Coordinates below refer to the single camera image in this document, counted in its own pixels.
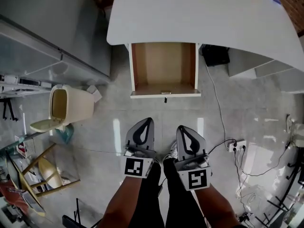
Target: floor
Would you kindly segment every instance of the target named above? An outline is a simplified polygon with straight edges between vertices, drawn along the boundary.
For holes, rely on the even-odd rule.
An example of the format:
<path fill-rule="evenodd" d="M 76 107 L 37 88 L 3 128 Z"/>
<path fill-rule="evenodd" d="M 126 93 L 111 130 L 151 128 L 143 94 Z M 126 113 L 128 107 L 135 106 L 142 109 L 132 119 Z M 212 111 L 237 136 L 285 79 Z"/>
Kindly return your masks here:
<path fill-rule="evenodd" d="M 111 78 L 106 86 L 99 86 L 103 98 L 95 104 L 94 117 L 74 124 L 75 133 L 71 141 L 81 182 L 72 188 L 51 194 L 41 199 L 47 212 L 46 219 L 35 218 L 43 227 L 58 227 L 62 215 L 73 217 L 76 198 L 81 200 L 82 223 L 90 227 L 105 212 L 106 206 L 123 180 L 120 153 L 124 148 L 127 131 L 138 121 L 152 117 L 155 123 L 154 150 L 165 154 L 174 140 L 176 128 L 186 125 L 198 130 L 211 150 L 223 141 L 224 131 L 214 89 L 203 61 L 199 60 L 199 91 L 201 97 L 163 99 L 130 99 L 131 77 L 128 53 L 124 46 L 113 47 Z M 209 69 L 217 87 L 226 138 L 247 141 L 243 162 L 247 171 L 258 174 L 277 165 L 283 153 L 288 134 L 285 131 L 286 114 L 303 120 L 303 97 L 281 93 L 276 77 L 237 81 L 228 77 L 226 66 Z M 26 126 L 48 118 L 48 95 L 33 95 L 15 100 L 14 108 L 25 113 Z M 10 136 L 22 133 L 20 123 L 2 125 Z M 295 149 L 288 149 L 279 165 L 267 174 L 249 177 L 245 182 L 242 200 L 251 212 L 263 217 L 263 212 L 273 210 L 266 199 L 283 195 L 288 181 L 286 167 L 292 162 Z M 234 154 L 221 145 L 210 155 L 213 176 L 211 183 L 231 203 L 237 214 L 244 212 L 236 192 L 239 187 Z M 159 197 L 161 214 L 166 220 L 169 194 L 167 183 Z M 255 219 L 252 223 L 259 227 Z"/>

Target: power strip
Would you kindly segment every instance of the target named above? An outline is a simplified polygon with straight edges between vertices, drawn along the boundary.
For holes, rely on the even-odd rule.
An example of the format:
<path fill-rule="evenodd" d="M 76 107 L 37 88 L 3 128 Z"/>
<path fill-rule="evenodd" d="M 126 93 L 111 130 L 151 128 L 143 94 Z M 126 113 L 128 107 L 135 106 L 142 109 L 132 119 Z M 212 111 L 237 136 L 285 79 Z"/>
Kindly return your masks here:
<path fill-rule="evenodd" d="M 246 146 L 247 142 L 246 140 L 240 140 L 235 142 L 231 142 L 228 144 L 228 150 L 229 152 L 233 152 L 233 149 L 236 148 L 237 151 L 241 150 L 243 148 L 243 146 Z"/>

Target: brick wall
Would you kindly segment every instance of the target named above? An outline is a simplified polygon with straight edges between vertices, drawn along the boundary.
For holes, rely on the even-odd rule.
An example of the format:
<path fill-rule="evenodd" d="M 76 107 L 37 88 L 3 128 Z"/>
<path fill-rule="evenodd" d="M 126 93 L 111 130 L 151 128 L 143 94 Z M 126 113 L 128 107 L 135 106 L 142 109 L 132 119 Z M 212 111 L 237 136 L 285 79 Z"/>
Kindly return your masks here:
<path fill-rule="evenodd" d="M 280 0 L 298 34 L 304 33 L 304 0 Z"/>

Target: table top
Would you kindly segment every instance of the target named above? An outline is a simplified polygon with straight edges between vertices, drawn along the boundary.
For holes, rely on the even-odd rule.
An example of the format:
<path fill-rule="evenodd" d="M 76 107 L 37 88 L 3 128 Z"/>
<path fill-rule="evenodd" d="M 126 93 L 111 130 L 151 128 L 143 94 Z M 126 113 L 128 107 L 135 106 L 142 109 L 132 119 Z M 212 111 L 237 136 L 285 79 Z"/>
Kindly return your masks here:
<path fill-rule="evenodd" d="M 285 9 L 272 0 L 114 0 L 107 41 L 193 42 L 232 47 L 304 71 Z"/>

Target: trash can lid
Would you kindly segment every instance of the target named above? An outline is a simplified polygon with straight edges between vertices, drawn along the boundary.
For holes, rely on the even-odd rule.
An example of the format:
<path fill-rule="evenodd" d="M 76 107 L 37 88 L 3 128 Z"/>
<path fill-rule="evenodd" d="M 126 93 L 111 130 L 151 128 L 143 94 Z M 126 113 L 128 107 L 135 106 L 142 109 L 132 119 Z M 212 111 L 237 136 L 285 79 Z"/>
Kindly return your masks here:
<path fill-rule="evenodd" d="M 58 128 L 62 125 L 62 119 L 46 119 L 39 122 L 32 123 L 30 128 L 36 132 L 44 133 L 55 128 Z"/>

